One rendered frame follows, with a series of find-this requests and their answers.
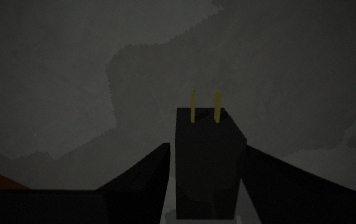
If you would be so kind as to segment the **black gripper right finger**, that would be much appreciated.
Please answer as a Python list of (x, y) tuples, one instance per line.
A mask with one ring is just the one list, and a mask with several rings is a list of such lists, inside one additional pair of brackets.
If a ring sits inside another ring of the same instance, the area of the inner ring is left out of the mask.
[(246, 145), (241, 179), (261, 224), (356, 224), (356, 191)]

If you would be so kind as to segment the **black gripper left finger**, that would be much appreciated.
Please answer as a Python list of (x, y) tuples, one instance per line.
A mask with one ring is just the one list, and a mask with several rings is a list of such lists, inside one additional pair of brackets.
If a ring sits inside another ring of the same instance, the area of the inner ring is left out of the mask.
[(94, 191), (2, 189), (0, 224), (160, 224), (170, 143)]

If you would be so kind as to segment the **black two-prong plug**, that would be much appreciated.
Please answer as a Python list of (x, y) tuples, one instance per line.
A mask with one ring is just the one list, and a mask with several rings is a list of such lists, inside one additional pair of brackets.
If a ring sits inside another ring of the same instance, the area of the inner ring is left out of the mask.
[(224, 108), (177, 108), (176, 220), (234, 220), (247, 139)]

